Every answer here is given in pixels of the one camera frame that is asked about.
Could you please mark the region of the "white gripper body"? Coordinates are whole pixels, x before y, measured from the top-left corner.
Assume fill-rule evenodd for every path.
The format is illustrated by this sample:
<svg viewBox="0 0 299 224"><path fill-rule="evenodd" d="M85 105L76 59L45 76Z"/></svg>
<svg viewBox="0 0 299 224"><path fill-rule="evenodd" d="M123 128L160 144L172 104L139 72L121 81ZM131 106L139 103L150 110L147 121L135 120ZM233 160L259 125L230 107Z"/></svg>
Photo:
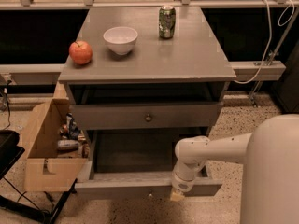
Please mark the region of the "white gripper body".
<svg viewBox="0 0 299 224"><path fill-rule="evenodd" d="M183 161L177 161L172 171L171 183L174 192L187 193L192 190L195 179L199 172L204 168L204 161L199 163L186 164Z"/></svg>

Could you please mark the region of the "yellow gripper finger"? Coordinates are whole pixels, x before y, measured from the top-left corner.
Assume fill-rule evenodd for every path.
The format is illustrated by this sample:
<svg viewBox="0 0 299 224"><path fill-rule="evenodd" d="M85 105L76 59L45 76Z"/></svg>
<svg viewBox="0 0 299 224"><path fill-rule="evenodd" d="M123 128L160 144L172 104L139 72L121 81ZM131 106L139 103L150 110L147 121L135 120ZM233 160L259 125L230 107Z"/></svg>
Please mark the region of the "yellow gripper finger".
<svg viewBox="0 0 299 224"><path fill-rule="evenodd" d="M172 202L179 202L185 198L184 194L178 189L172 189L170 193L170 200Z"/></svg>

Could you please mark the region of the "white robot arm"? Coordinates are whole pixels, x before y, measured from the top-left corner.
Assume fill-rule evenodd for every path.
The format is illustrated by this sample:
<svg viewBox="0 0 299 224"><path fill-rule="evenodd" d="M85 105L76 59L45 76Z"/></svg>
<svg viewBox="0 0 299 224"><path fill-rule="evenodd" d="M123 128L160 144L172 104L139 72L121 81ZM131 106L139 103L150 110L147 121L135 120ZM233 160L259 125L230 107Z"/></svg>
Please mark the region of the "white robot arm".
<svg viewBox="0 0 299 224"><path fill-rule="evenodd" d="M240 224L299 224L299 115L273 117L253 133L219 140L184 138L175 146L170 199L191 191L206 161L243 165Z"/></svg>

